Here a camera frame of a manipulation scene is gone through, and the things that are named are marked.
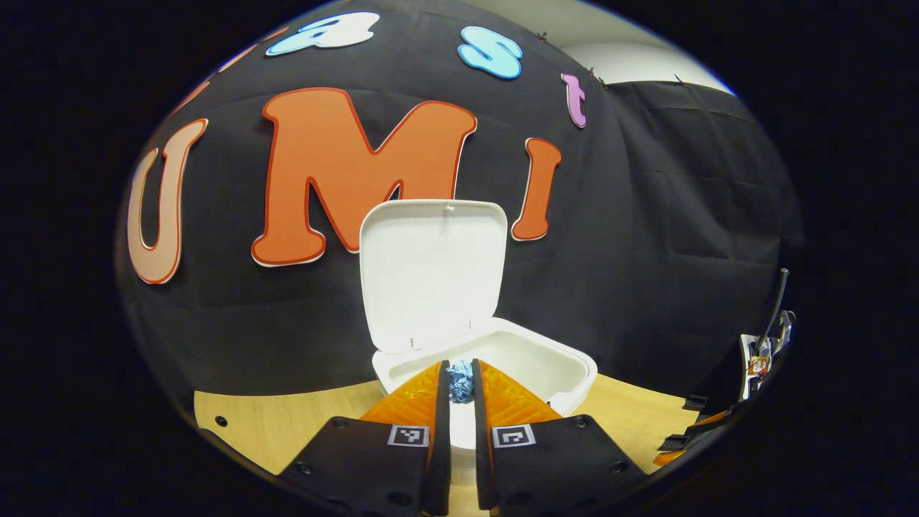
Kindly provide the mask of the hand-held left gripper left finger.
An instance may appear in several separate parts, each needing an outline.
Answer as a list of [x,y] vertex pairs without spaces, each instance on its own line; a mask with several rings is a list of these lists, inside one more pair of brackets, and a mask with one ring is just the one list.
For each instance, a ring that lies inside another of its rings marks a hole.
[[424,368],[360,418],[333,416],[280,474],[338,516],[446,516],[449,363]]

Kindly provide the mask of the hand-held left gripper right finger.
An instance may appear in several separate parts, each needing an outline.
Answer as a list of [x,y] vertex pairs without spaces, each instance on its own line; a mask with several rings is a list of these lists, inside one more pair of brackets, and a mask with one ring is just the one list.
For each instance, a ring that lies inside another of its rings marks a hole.
[[645,473],[588,414],[564,418],[486,361],[472,362],[478,505],[491,514],[592,514]]

